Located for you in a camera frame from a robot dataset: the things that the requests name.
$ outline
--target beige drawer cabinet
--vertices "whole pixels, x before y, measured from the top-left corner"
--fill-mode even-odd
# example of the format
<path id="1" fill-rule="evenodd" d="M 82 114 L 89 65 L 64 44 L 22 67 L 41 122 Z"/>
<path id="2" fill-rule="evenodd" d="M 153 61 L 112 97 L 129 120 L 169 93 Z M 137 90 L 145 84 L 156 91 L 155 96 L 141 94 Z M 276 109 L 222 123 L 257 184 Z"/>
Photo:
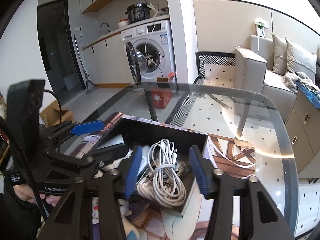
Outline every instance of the beige drawer cabinet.
<path id="1" fill-rule="evenodd" d="M 320 110 L 300 89 L 285 127 L 291 140 L 298 177 L 319 178 Z"/>

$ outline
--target sofa seat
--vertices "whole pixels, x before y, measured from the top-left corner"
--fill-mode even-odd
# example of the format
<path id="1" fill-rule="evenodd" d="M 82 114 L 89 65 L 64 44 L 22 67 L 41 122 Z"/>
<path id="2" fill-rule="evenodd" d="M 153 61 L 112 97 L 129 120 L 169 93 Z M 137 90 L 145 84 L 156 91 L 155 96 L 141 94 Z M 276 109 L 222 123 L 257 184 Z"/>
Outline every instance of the sofa seat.
<path id="1" fill-rule="evenodd" d="M 282 120 L 286 121 L 297 95 L 286 87 L 283 76 L 266 70 L 262 94 L 273 101 Z"/>

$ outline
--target throw pillow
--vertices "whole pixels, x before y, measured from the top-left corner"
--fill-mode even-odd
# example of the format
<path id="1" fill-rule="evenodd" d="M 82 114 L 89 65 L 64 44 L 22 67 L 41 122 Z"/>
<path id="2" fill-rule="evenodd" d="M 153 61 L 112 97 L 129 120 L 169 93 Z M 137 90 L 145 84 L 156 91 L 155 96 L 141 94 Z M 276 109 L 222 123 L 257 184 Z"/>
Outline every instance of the throw pillow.
<path id="1" fill-rule="evenodd" d="M 320 58 L 317 57 L 315 84 L 320 87 Z"/>
<path id="2" fill-rule="evenodd" d="M 293 43 L 287 37 L 285 40 L 288 46 L 287 70 L 303 72 L 315 82 L 317 56 Z"/>
<path id="3" fill-rule="evenodd" d="M 271 33 L 274 46 L 273 72 L 284 76 L 287 71 L 287 42 Z"/>

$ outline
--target glass tabletop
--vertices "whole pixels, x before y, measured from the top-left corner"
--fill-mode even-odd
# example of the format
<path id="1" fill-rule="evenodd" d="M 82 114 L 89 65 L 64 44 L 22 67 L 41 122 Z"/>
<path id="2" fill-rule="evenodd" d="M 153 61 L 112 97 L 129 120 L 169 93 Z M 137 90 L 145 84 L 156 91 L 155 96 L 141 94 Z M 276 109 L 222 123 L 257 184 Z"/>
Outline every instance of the glass tabletop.
<path id="1" fill-rule="evenodd" d="M 85 121 L 105 120 L 114 112 L 208 134 L 218 168 L 241 178 L 255 174 L 294 233 L 299 203 L 294 155 L 280 114 L 264 95 L 196 84 L 136 83 Z"/>

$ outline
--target gold drawer handle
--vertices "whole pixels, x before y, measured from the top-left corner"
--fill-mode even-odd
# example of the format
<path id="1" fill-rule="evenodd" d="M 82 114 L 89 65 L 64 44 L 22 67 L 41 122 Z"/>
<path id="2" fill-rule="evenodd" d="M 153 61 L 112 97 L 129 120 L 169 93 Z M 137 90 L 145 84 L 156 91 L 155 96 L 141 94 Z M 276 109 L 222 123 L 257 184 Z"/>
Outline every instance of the gold drawer handle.
<path id="1" fill-rule="evenodd" d="M 292 139 L 291 144 L 294 145 L 294 143 L 297 141 L 297 139 L 298 139 L 297 136 L 295 136 L 295 137 Z"/>
<path id="2" fill-rule="evenodd" d="M 304 118 L 304 124 L 306 124 L 307 122 L 308 122 L 308 120 L 309 120 L 309 114 L 306 114 L 306 117 Z"/>

